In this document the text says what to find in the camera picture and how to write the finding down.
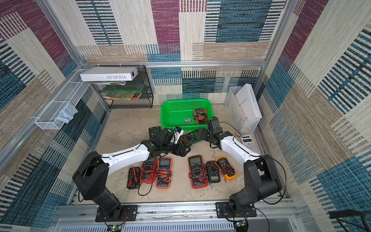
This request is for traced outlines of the small dark green multimeter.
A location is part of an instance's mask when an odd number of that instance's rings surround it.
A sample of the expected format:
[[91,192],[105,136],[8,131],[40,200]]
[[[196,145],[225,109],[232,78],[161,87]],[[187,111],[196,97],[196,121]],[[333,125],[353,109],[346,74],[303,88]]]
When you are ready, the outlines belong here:
[[186,140],[191,143],[192,145],[198,142],[201,142],[202,140],[198,138],[199,130],[191,131],[184,135]]

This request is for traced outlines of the orange clamp multimeter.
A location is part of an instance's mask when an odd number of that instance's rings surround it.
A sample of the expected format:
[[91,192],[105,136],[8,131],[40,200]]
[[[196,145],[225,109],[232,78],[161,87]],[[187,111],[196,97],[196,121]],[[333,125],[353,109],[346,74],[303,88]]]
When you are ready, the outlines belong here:
[[196,108],[194,110],[193,118],[198,125],[206,124],[208,120],[207,112],[208,110],[205,110],[204,108]]

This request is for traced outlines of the large dark green multimeter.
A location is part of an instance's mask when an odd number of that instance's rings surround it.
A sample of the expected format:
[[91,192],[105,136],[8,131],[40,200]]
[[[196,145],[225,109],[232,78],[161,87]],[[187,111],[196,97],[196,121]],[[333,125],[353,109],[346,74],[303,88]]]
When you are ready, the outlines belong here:
[[159,132],[161,131],[161,126],[155,126],[155,127],[150,127],[148,129],[149,132],[149,138],[152,138],[153,136],[159,135]]

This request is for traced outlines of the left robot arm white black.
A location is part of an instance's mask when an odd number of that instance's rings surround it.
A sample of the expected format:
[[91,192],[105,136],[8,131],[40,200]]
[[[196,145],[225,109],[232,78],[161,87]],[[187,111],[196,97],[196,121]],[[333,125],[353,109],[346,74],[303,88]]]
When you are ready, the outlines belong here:
[[85,200],[98,205],[98,212],[104,222],[123,221],[127,213],[118,198],[106,187],[112,173],[141,161],[153,161],[161,154],[184,157],[190,149],[180,141],[184,131],[180,127],[164,128],[158,135],[125,150],[99,154],[89,153],[72,176]]

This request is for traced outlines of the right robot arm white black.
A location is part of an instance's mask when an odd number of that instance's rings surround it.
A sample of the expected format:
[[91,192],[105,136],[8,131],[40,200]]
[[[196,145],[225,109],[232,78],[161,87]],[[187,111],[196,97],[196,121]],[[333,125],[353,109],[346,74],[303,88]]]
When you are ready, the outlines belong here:
[[243,166],[244,188],[229,199],[233,214],[241,214],[252,204],[282,190],[274,158],[246,148],[232,133],[223,131],[217,117],[208,120],[206,125],[206,129],[200,128],[198,138],[230,154]]

